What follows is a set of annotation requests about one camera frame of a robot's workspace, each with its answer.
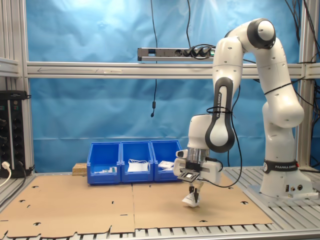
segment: blue curtain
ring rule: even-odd
[[[153,0],[159,48],[187,48],[187,0]],[[155,47],[150,0],[27,0],[30,61],[136,63],[137,48]],[[299,46],[293,17],[279,0],[190,0],[191,45],[212,44],[238,25],[267,18],[288,63]],[[255,60],[246,54],[246,59]],[[69,172],[85,162],[92,142],[178,139],[188,143],[193,115],[213,105],[209,79],[159,79],[150,117],[154,79],[30,79],[34,159],[37,172]],[[234,109],[244,166],[265,156],[258,83],[244,79]],[[226,164],[227,154],[212,154]],[[237,144],[230,163],[239,166]]]

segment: aluminum rail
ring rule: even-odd
[[[20,77],[18,61],[0,57],[0,77]]]
[[[303,77],[303,64],[288,64],[290,77]],[[212,79],[212,64],[27,62],[28,78]],[[256,64],[244,64],[243,79],[258,79]]]

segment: white robotic arm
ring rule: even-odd
[[[220,181],[221,164],[209,158],[229,151],[235,142],[231,126],[233,96],[240,85],[244,53],[253,53],[261,88],[267,102],[263,106],[266,136],[264,177],[261,192],[274,198],[306,197],[311,181],[294,159],[292,128],[304,119],[304,110],[291,84],[286,55],[274,26],[265,18],[244,23],[228,32],[216,48],[213,59],[213,114],[196,115],[190,121],[188,149],[176,153],[174,174],[190,183],[198,202],[199,189],[192,183]]]

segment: cardboard sheet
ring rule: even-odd
[[[220,185],[230,184],[232,181],[222,174]],[[182,202],[188,193],[187,183],[134,184],[135,228],[272,223],[272,220],[235,185],[228,189],[204,184],[200,192],[200,204],[195,208]]]
[[[0,213],[0,234],[8,237],[58,238],[110,227],[135,231],[132,186],[88,186],[82,176],[38,176]]]

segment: blue plastic bin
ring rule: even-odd
[[[146,160],[149,162],[148,171],[128,172],[129,159]],[[121,142],[121,182],[141,183],[154,180],[154,159],[150,141]]]
[[[91,143],[86,163],[88,184],[118,184],[121,182],[121,151],[120,142]],[[116,172],[101,172],[116,167]]]
[[[178,140],[168,141],[151,141],[151,148],[154,161],[154,181],[156,182],[170,182],[179,181],[174,171],[164,171],[158,164],[161,161],[175,162],[176,152],[181,150]]]

